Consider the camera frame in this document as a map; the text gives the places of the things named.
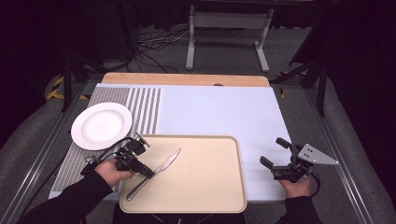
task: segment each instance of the black cloth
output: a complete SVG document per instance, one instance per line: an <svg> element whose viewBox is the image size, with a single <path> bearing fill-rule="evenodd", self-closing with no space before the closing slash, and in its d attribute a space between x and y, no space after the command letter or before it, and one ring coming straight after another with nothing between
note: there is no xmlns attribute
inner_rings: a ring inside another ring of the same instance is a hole
<svg viewBox="0 0 396 224"><path fill-rule="evenodd" d="M56 198L50 199L27 213L18 224L40 223L40 224L73 224L79 223L87 216L92 209L99 204L112 189L107 182L95 171L90 172L76 184L64 189ZM285 200L287 210L287 220L289 224L318 224L321 223L318 214L310 197L297 197ZM177 217L176 214L157 214L167 223L177 223L179 218L183 218L183 223L187 221L199 221L209 214L184 214ZM202 223L224 223L224 220L232 220L227 223L244 223L243 214L215 214L209 216ZM114 210L114 223L155 223L155 216L149 214L131 215L125 214L116 204Z"/></svg>

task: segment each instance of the knife blade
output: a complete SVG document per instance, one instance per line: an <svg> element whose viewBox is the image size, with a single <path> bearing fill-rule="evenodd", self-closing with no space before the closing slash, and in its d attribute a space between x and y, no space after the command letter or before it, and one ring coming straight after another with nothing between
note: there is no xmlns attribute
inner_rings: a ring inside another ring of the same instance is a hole
<svg viewBox="0 0 396 224"><path fill-rule="evenodd" d="M168 159L166 159L166 161L163 162L163 164L161 164L157 169L155 169L154 171L154 175L152 177L154 177L156 174L158 174L159 172L162 172L164 170L166 170L169 165L175 160L175 158L178 156L178 153L180 153L181 148L176 151L171 157L169 157ZM142 182L140 182L138 185L136 185L136 187L134 187L131 192L129 192L129 194L126 196L126 200L131 201L132 198L136 195L136 193L143 188L143 186L145 186L145 184L149 182L149 178L145 178L144 180L142 180Z"/></svg>

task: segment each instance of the gray floor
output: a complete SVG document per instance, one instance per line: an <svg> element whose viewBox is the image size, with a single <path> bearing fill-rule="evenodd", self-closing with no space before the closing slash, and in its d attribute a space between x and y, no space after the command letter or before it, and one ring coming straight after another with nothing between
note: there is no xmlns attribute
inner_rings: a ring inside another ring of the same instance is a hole
<svg viewBox="0 0 396 224"><path fill-rule="evenodd" d="M269 79L275 78L279 72L289 71L299 65L288 67L291 57L308 32L309 29L283 28L269 31L264 45L270 66L270 73L265 75ZM196 37L192 71L184 69L188 46L184 39L165 49L151 50L147 54L161 65L175 67L179 73L264 76L252 47L259 35L256 31L243 31L239 35L227 35L219 31L201 32ZM142 56L141 60L154 64L145 56ZM141 64L139 68L134 62L130 63L130 69L133 72L163 73L158 67ZM170 73L176 72L174 69L166 69ZM100 79L91 79L86 85L75 83L74 89L82 87L84 94L91 94L95 82L99 81ZM390 198L371 167L330 80L326 91L325 119L319 119L317 111L310 104L309 99L312 94L315 95L315 88L302 90L290 85L284 87L284 97L280 96L277 86L274 86L274 91L292 141L300 144L309 143L328 155L337 156L346 167L346 170L340 170L334 166L316 166L322 185L320 193L313 200L323 223L396 223L396 214ZM0 169L3 171L0 175L0 214L5 214L9 205L15 202L14 196L23 182L24 174L34 164L40 149L53 144L43 170L38 171L39 178L33 180L35 187L26 195L31 192L31 197L41 185L45 176L70 146L72 139L69 131L73 120L87 104L88 100L77 100L72 111L61 114L63 101L49 99L9 138L0 150ZM54 134L54 125L63 117L66 122L58 132L59 137L49 143L48 136ZM339 150L339 154L334 154L334 149ZM47 200L53 181L54 177L51 177L30 207ZM112 207L112 204L100 203L89 214L88 223L111 223ZM284 213L282 202L250 203L245 217L248 224L276 223Z"/></svg>

